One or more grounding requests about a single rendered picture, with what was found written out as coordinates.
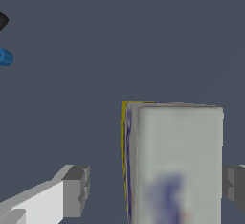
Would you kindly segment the black object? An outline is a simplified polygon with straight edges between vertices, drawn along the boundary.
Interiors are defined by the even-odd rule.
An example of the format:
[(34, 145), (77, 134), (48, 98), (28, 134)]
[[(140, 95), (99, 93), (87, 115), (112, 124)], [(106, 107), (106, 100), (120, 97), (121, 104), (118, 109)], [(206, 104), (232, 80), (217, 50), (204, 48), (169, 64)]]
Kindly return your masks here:
[(0, 31), (8, 24), (8, 22), (8, 17), (2, 12), (0, 12)]

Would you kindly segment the blue cylinder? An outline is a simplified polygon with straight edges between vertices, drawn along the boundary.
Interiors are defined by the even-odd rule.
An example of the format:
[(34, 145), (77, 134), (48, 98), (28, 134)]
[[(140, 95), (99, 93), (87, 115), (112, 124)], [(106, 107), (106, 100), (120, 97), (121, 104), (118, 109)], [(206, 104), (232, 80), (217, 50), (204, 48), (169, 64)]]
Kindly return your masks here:
[(10, 66), (13, 63), (13, 54), (0, 47), (0, 65)]

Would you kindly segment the white box with blue print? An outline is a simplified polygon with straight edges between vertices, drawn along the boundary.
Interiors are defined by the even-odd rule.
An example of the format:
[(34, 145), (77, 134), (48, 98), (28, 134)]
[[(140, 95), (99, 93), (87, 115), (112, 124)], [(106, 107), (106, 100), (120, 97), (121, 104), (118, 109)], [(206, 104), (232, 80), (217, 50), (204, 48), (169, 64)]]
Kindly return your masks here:
[(223, 109), (124, 101), (128, 224), (221, 224)]

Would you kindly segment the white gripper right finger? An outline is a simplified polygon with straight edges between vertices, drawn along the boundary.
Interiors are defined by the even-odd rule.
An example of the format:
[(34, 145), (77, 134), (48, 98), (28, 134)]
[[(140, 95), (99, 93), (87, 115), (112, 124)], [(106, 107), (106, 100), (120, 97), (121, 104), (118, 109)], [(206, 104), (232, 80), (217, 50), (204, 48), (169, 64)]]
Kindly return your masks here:
[(222, 192), (245, 213), (245, 165), (222, 167)]

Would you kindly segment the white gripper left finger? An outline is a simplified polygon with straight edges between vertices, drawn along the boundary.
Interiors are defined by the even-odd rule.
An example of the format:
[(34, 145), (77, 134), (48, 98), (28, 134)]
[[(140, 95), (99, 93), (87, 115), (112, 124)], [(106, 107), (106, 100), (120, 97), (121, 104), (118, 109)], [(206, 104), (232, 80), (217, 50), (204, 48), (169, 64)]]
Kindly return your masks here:
[(81, 217), (90, 191), (90, 167), (65, 165), (50, 181), (0, 203), (0, 224), (59, 224)]

